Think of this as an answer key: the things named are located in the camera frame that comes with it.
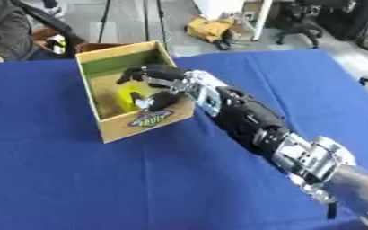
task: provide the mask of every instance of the gray floor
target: gray floor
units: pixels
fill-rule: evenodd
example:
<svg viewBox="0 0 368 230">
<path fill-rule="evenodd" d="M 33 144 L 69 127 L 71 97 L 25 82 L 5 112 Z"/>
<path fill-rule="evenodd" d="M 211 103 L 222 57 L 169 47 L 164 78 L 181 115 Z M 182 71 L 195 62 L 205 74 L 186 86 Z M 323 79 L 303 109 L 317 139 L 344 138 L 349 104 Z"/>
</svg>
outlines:
<svg viewBox="0 0 368 230">
<path fill-rule="evenodd" d="M 41 6 L 40 0 L 26 0 Z M 59 0 L 66 9 L 65 21 L 90 42 L 96 42 L 106 0 Z M 155 0 L 150 3 L 151 39 L 162 40 Z M 183 26 L 198 10 L 192 0 L 162 0 L 167 28 L 169 51 L 174 57 L 193 56 L 219 52 L 204 41 L 187 36 Z M 112 0 L 110 16 L 102 42 L 140 42 L 145 40 L 142 0 Z M 282 46 L 275 44 L 277 30 L 266 29 L 258 42 L 236 45 L 236 50 L 283 50 L 306 49 L 309 41 L 301 35 L 291 35 Z M 355 44 L 338 41 L 330 35 L 320 39 L 321 48 L 326 50 L 352 77 L 358 79 L 368 75 L 368 51 Z"/>
</svg>

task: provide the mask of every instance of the yellow block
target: yellow block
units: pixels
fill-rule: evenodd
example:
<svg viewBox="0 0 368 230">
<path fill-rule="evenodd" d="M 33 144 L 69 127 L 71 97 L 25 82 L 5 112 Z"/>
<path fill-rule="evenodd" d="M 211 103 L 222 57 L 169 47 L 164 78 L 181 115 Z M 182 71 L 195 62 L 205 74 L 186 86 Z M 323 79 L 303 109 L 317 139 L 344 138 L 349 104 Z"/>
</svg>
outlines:
<svg viewBox="0 0 368 230">
<path fill-rule="evenodd" d="M 131 93 L 137 92 L 144 98 L 144 93 L 141 90 L 138 82 L 126 82 L 118 86 L 116 91 L 118 105 L 124 112 L 138 111 L 139 108 L 132 101 Z"/>
</svg>

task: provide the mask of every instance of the silver metal component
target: silver metal component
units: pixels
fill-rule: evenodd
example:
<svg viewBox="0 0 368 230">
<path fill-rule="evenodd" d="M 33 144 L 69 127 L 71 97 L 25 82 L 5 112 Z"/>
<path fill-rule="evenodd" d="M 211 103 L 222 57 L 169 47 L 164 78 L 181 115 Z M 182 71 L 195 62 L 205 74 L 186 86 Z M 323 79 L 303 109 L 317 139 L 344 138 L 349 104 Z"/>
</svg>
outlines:
<svg viewBox="0 0 368 230">
<path fill-rule="evenodd" d="M 341 164 L 324 187 L 368 225 L 368 171 Z"/>
<path fill-rule="evenodd" d="M 302 191 L 323 203 L 335 201 L 322 188 L 336 169 L 341 164 L 355 164 L 353 155 L 337 142 L 319 137 L 316 142 L 308 143 L 294 133 L 285 138 L 272 160 L 289 173 L 289 178 Z"/>
<path fill-rule="evenodd" d="M 135 103 L 136 106 L 138 106 L 141 110 L 146 110 L 149 107 L 151 107 L 151 105 L 153 105 L 154 99 L 153 98 L 146 98 L 144 100 L 136 99 Z"/>
<path fill-rule="evenodd" d="M 173 82 L 171 91 L 187 93 L 211 117 L 217 116 L 222 102 L 216 87 L 227 85 L 205 71 L 188 71 L 185 75 L 184 80 Z"/>
<path fill-rule="evenodd" d="M 259 141 L 263 139 L 266 135 L 267 135 L 267 132 L 264 129 L 260 128 L 257 134 L 254 136 L 252 143 L 259 143 Z"/>
</svg>

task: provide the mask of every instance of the blue table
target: blue table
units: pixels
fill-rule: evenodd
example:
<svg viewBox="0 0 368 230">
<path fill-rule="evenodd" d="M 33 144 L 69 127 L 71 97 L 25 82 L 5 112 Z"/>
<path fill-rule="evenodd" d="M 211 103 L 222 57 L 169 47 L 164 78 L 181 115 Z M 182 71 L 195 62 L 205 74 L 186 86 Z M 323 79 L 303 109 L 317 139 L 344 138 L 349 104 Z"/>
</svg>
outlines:
<svg viewBox="0 0 368 230">
<path fill-rule="evenodd" d="M 177 59 L 251 93 L 313 140 L 336 139 L 368 168 L 368 93 L 320 50 Z M 264 160 L 202 111 L 103 145 L 74 61 L 0 64 L 0 230 L 329 229 Z"/>
</svg>

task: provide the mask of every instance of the robotic arm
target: robotic arm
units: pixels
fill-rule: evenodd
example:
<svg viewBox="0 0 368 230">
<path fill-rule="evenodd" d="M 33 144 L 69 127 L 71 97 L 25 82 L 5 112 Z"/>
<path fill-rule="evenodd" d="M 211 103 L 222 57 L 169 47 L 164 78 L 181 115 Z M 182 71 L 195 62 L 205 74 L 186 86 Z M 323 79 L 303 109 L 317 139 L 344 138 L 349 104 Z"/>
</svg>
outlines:
<svg viewBox="0 0 368 230">
<path fill-rule="evenodd" d="M 344 203 L 368 225 L 368 172 L 356 167 L 353 155 L 337 142 L 326 137 L 304 140 L 265 105 L 205 71 L 142 66 L 128 69 L 118 84 L 130 80 L 166 87 L 172 97 L 188 95 L 232 139 L 265 157 L 302 191 L 322 203 Z M 157 98 L 150 98 L 148 110 L 175 102 Z"/>
</svg>

